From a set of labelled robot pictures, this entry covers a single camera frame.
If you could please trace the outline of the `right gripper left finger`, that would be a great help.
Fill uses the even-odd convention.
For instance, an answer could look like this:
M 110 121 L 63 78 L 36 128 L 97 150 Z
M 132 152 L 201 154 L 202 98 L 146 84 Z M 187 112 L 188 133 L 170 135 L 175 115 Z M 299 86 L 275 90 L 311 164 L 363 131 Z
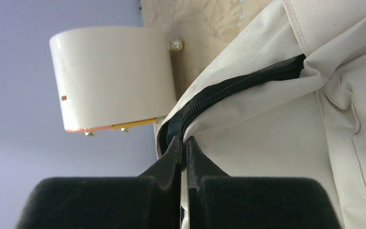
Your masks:
M 19 229 L 178 229 L 182 142 L 136 177 L 51 177 L 31 192 Z

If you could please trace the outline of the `beige canvas student backpack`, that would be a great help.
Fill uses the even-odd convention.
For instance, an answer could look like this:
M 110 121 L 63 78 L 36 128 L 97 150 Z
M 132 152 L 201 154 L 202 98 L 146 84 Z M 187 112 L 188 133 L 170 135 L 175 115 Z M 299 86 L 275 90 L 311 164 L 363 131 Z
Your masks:
M 167 115 L 158 154 L 194 137 L 232 176 L 308 177 L 366 229 L 366 0 L 274 0 Z

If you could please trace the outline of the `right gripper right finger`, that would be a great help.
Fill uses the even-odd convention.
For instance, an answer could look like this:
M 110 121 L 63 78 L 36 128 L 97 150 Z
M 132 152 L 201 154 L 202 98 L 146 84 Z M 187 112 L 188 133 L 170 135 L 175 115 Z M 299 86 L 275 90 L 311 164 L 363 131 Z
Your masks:
M 232 177 L 186 141 L 192 229 L 338 229 L 323 187 L 300 177 Z

